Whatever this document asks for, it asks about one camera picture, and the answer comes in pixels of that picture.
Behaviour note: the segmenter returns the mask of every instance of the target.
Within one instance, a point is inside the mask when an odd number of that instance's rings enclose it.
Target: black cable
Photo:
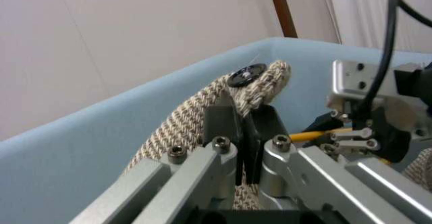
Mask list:
[[[410,15],[420,23],[432,27],[431,20],[412,9],[403,0],[388,0],[387,25],[385,29],[385,39],[381,62],[379,64],[378,72],[375,76],[374,81],[372,82],[369,91],[367,92],[363,100],[358,104],[358,107],[354,110],[354,117],[361,117],[361,115],[367,115],[371,111],[372,101],[376,97],[376,94],[381,87],[382,81],[384,81],[384,77],[388,71],[388,67],[393,56],[398,7],[400,7],[403,11],[405,11],[408,15]]]

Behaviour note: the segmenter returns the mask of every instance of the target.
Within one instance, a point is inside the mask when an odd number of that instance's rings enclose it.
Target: white curtain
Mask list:
[[[381,48],[387,0],[328,0],[342,44]],[[432,0],[405,0],[432,18]],[[410,18],[401,9],[396,30],[396,49],[432,53],[432,28]]]

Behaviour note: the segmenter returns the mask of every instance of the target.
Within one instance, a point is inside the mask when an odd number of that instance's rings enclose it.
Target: black button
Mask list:
[[[265,64],[254,64],[242,68],[228,78],[228,86],[242,87],[255,81],[267,69]]]

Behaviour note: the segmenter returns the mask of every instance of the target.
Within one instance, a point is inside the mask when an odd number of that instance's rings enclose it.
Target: yellow wire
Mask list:
[[[328,131],[310,131],[310,132],[302,132],[302,133],[296,133],[296,134],[290,134],[289,137],[293,142],[306,142],[311,141],[319,136],[322,136],[323,134],[329,133],[329,132],[345,132],[345,131],[352,131],[352,128],[339,128],[339,129],[333,129]]]

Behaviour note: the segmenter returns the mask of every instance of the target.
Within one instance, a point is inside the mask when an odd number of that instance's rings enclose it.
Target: knitted fabric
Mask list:
[[[403,175],[424,189],[432,191],[432,148],[421,151],[418,157],[405,168]]]
[[[229,92],[237,112],[245,117],[252,109],[270,102],[286,86],[291,76],[289,65],[276,61],[259,78],[245,87],[228,87],[230,75],[224,75],[201,89],[175,109],[162,125],[141,145],[123,174],[141,159],[160,159],[172,145],[186,146],[188,150],[202,144],[204,111],[214,105],[223,91]],[[234,209],[259,209],[257,185],[247,185],[243,173],[241,186],[235,188]]]

